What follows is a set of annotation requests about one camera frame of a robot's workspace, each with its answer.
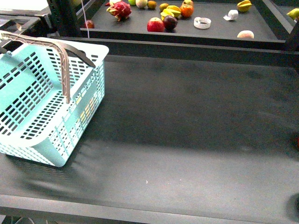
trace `light blue plastic basket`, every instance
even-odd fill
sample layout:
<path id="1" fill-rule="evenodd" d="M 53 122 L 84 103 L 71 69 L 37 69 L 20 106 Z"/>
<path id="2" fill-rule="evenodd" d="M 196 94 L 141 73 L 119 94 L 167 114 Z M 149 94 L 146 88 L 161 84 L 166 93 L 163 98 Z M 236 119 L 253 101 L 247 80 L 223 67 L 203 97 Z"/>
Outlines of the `light blue plastic basket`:
<path id="1" fill-rule="evenodd" d="M 103 45 L 65 42 L 96 68 L 69 57 L 71 102 L 62 95 L 60 58 L 50 48 L 23 44 L 0 55 L 0 152 L 63 166 L 105 94 Z"/>

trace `black surface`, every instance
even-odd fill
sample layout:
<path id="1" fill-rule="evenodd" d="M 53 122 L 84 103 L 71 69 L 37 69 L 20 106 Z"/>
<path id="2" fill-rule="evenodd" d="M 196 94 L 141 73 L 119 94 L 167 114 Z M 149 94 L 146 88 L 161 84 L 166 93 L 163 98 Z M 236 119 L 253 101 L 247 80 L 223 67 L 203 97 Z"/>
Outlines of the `black surface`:
<path id="1" fill-rule="evenodd" d="M 1 30 L 13 32 L 15 34 L 23 34 L 34 37 L 46 37 L 47 28 L 38 17 L 28 16 L 14 16 L 14 15 L 1 15 L 0 19 L 8 21 L 5 25 L 1 26 Z M 21 25 L 21 30 L 18 30 L 16 23 Z M 0 47 L 13 51 L 21 45 L 20 42 L 13 42 L 9 40 L 0 41 Z"/>
<path id="2" fill-rule="evenodd" d="M 1 154 L 0 195 L 50 199 L 51 210 L 63 205 L 58 200 L 299 221 L 299 157 L 290 144 L 299 130 L 293 69 L 112 56 L 105 68 L 106 96 L 66 166 Z"/>
<path id="3" fill-rule="evenodd" d="M 180 6 L 181 2 L 167 1 L 168 4 Z M 161 17 L 159 8 L 156 10 L 139 9 L 131 7 L 132 13 L 126 21 L 117 22 L 116 19 L 106 12 L 107 7 L 102 5 L 92 18 L 95 28 L 105 31 L 123 31 L 129 33 L 148 33 L 147 23 L 152 17 Z M 252 6 L 248 13 L 239 14 L 235 21 L 223 19 L 231 9 L 236 9 L 236 4 L 200 3 L 195 2 L 194 13 L 191 18 L 179 19 L 173 33 L 178 35 L 190 35 L 209 38 L 237 39 L 242 30 L 251 30 L 255 34 L 255 40 L 277 40 L 267 23 L 257 9 Z M 200 30 L 194 27 L 195 17 L 207 17 L 211 19 L 211 27 Z"/>

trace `dark gray shelf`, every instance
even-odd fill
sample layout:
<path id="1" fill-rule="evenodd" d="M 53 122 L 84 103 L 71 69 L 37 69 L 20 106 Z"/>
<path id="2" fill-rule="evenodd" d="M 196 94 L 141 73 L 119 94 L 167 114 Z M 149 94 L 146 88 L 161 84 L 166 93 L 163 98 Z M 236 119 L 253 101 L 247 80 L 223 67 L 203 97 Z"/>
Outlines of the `dark gray shelf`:
<path id="1" fill-rule="evenodd" d="M 120 56 L 105 68 L 104 100 L 65 167 L 0 155 L 0 214 L 299 222 L 294 69 Z"/>
<path id="2" fill-rule="evenodd" d="M 139 9 L 137 6 L 132 6 L 132 13 L 129 19 L 120 22 L 117 22 L 112 15 L 106 12 L 108 7 L 104 3 L 93 16 L 92 20 L 95 23 L 95 28 L 102 31 L 146 34 L 148 33 L 148 21 L 152 17 L 161 18 L 158 6 L 163 2 L 157 1 L 157 8 L 155 10 Z M 181 4 L 180 1 L 167 1 L 167 3 L 178 7 Z M 231 9 L 236 9 L 236 4 L 195 2 L 194 13 L 191 18 L 184 19 L 180 17 L 173 33 L 192 37 L 237 39 L 238 33 L 242 30 L 251 30 L 255 34 L 255 40 L 257 41 L 277 40 L 277 37 L 273 34 L 255 6 L 247 13 L 240 13 L 235 21 L 224 20 L 223 16 L 228 14 Z M 193 25 L 195 17 L 207 17 L 211 19 L 211 27 L 206 30 L 195 28 Z"/>

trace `gray basket handle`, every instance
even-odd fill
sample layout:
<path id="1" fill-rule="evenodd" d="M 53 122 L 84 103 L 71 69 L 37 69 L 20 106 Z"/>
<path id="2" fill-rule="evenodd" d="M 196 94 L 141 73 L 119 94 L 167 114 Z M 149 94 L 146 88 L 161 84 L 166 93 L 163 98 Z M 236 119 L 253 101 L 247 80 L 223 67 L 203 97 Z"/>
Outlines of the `gray basket handle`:
<path id="1" fill-rule="evenodd" d="M 11 41 L 19 41 L 22 43 L 36 45 L 36 46 L 43 46 L 48 48 L 53 48 L 58 52 L 60 57 L 60 64 L 61 64 L 61 84 L 62 84 L 62 94 L 66 97 L 66 103 L 70 103 L 71 99 L 71 87 L 70 87 L 70 70 L 69 70 L 69 58 L 67 56 L 67 52 L 71 51 L 77 57 L 79 57 L 82 61 L 84 61 L 89 66 L 95 67 L 94 63 L 89 60 L 81 51 L 77 50 L 71 45 L 57 42 L 52 39 L 48 38 L 35 38 L 20 34 L 14 34 L 7 31 L 0 30 L 0 39 L 2 40 L 11 40 Z"/>

